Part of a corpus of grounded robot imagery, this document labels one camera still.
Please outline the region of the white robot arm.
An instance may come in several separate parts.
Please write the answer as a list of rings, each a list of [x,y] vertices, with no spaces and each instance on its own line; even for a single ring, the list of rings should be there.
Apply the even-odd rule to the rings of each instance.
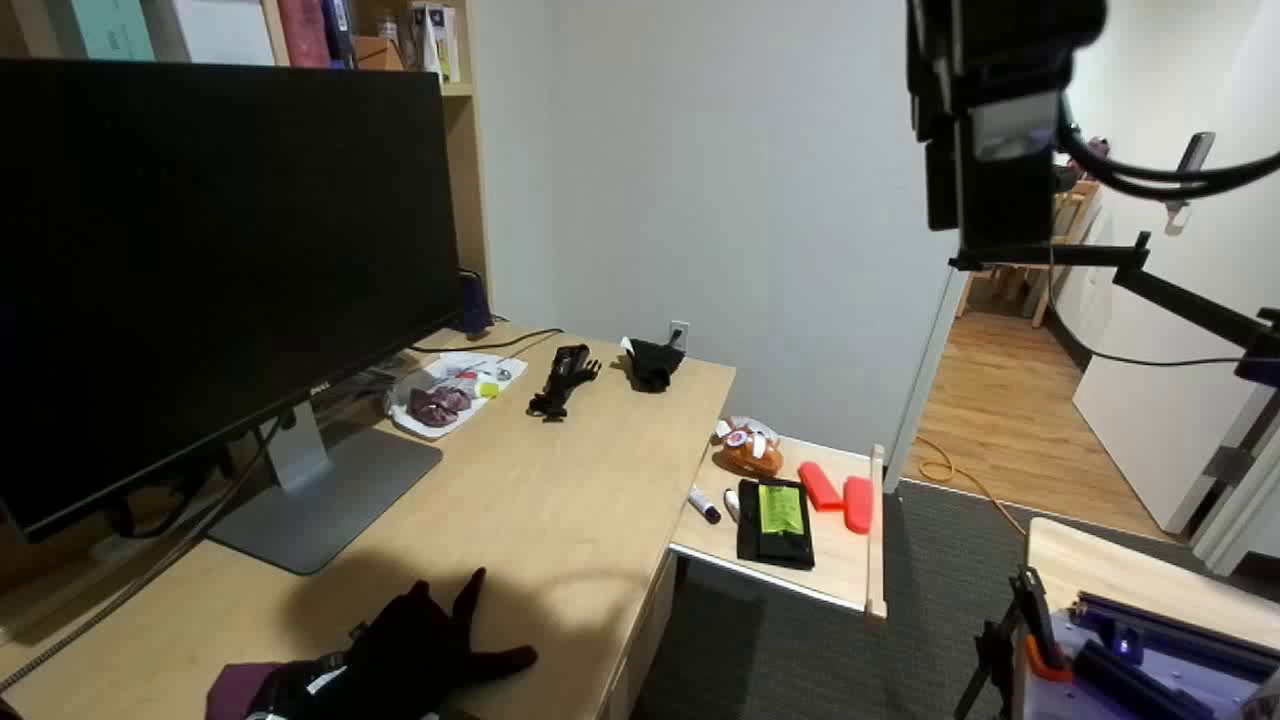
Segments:
[[[1025,258],[1054,237],[1054,152],[1072,54],[1103,0],[903,0],[907,100],[925,147],[928,229],[961,258]]]

